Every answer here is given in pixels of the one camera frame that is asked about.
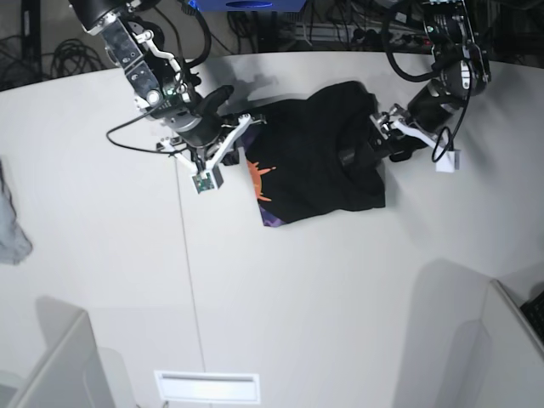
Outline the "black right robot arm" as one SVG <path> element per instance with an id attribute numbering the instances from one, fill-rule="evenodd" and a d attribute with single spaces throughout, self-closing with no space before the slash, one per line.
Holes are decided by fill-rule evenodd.
<path id="1" fill-rule="evenodd" d="M 142 20 L 139 13 L 155 9 L 157 1 L 71 1 L 70 6 L 85 32 L 100 37 L 111 61 L 124 72 L 140 108 L 149 118 L 162 120 L 182 142 L 205 149 L 226 139 L 236 124 L 222 118 L 219 107 L 234 92 L 221 86 L 203 97 L 197 92 L 201 79 L 195 68 L 211 51 L 212 33 L 197 8 L 180 3 L 184 13 L 195 17 L 204 37 L 201 54 L 188 61 L 181 48 L 174 54 L 164 49 L 160 26 Z"/>

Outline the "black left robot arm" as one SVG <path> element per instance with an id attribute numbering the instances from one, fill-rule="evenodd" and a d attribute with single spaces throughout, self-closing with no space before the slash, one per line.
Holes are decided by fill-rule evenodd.
<path id="1" fill-rule="evenodd" d="M 423 82 L 425 86 L 407 105 L 408 122 L 434 133 L 460 109 L 467 100 L 485 90 L 491 81 L 487 53 L 477 42 L 468 6 L 463 1 L 419 1 L 423 29 L 431 43 L 434 63 L 431 71 L 409 74 L 397 64 L 389 38 L 389 27 L 397 15 L 408 9 L 412 1 L 398 1 L 385 13 L 381 37 L 384 52 L 394 72 L 407 82 Z"/>

